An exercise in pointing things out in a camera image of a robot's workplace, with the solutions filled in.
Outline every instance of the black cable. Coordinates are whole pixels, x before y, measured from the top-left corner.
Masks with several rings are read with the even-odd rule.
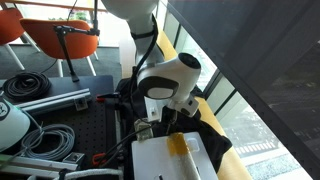
[[[153,124],[153,125],[151,125],[151,126],[149,126],[149,127],[140,129],[139,131],[133,132],[133,133],[127,135],[126,137],[124,137],[121,141],[119,141],[116,145],[112,146],[112,147],[105,153],[105,155],[104,155],[104,156],[100,159],[100,161],[99,161],[99,166],[100,166],[101,168],[105,166],[105,164],[101,165],[102,161],[103,161],[115,148],[117,148],[119,145],[122,145],[122,146],[123,146],[123,144],[126,143],[127,140],[129,140],[130,138],[132,138],[132,137],[135,136],[136,134],[138,134],[138,133],[140,133],[140,132],[142,132],[142,131],[145,131],[145,130],[147,130],[147,129],[151,129],[151,128],[153,128],[155,125],[157,125],[157,124]]]
[[[41,71],[40,74],[45,73],[45,72],[48,71],[50,68],[52,68],[53,65],[55,65],[55,64],[57,63],[57,61],[58,61],[58,59],[56,59],[56,60],[54,61],[54,63],[52,63],[47,69]]]
[[[129,97],[130,97],[130,106],[132,108],[133,111],[133,115],[136,116],[138,119],[140,119],[141,121],[145,122],[145,123],[150,123],[147,122],[145,120],[143,120],[142,118],[140,118],[139,114],[137,113],[137,111],[134,108],[133,105],[133,95],[132,95],[132,91],[133,91],[133,82],[136,81],[137,78],[137,74],[140,70],[140,68],[142,67],[142,65],[144,64],[144,62],[146,61],[146,59],[148,58],[148,56],[150,55],[152,49],[154,48],[156,42],[157,42],[157,38],[158,38],[158,26],[157,26],[157,22],[154,16],[152,16],[152,21],[153,21],[153,38],[152,41],[150,43],[150,46],[147,49],[147,52],[143,55],[143,57],[141,58],[141,60],[139,61],[137,67],[134,69],[132,75],[131,75],[131,80],[130,80],[130,86],[129,86]]]
[[[15,101],[34,100],[49,90],[51,83],[44,74],[20,73],[6,80],[2,86],[4,94]]]
[[[69,12],[69,15],[68,15],[68,18],[67,18],[67,24],[68,24],[68,22],[69,22],[70,15],[71,15],[71,13],[73,12],[73,9],[74,9],[74,7],[76,6],[77,2],[78,2],[78,0],[76,0],[76,1],[74,2],[73,6],[72,6],[72,8],[71,8],[71,10],[70,10],[70,12]]]

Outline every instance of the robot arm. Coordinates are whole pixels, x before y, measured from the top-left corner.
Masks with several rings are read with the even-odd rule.
[[[153,40],[152,11],[158,0],[102,0],[109,12],[125,19],[134,39],[136,64],[148,52]],[[168,99],[166,106],[192,117],[198,102],[190,95],[200,75],[201,66],[193,56],[180,53],[164,62],[158,46],[154,46],[137,74],[139,90],[154,100]]]

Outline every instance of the black fabric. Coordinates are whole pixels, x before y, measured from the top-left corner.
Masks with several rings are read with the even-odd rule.
[[[130,79],[122,79],[118,87],[116,88],[117,92],[120,92],[121,98],[121,117],[122,123],[124,124],[124,135],[128,134],[130,131],[133,131],[133,122],[135,118],[133,117],[132,109],[130,107],[130,96],[129,96],[129,84]],[[191,92],[194,96],[203,97],[202,91],[195,87]],[[139,90],[136,88],[136,85],[133,88],[133,100],[134,100],[134,108],[140,117],[147,117],[144,97]],[[170,115],[170,110],[168,108],[163,109],[163,117],[162,122],[153,128],[153,133],[155,137],[166,136],[166,131],[168,127],[168,123],[166,119],[170,119],[168,116]],[[209,124],[200,120],[201,114],[199,110],[196,112],[194,117],[190,118],[181,113],[178,113],[177,121],[172,129],[175,132],[198,132],[203,141],[203,144],[206,148],[206,151],[210,157],[212,165],[216,172],[218,172],[220,168],[220,164],[223,158],[223,154],[231,148],[231,141],[225,137],[221,136],[215,129],[213,129]],[[132,163],[127,164],[129,171],[133,174]]]

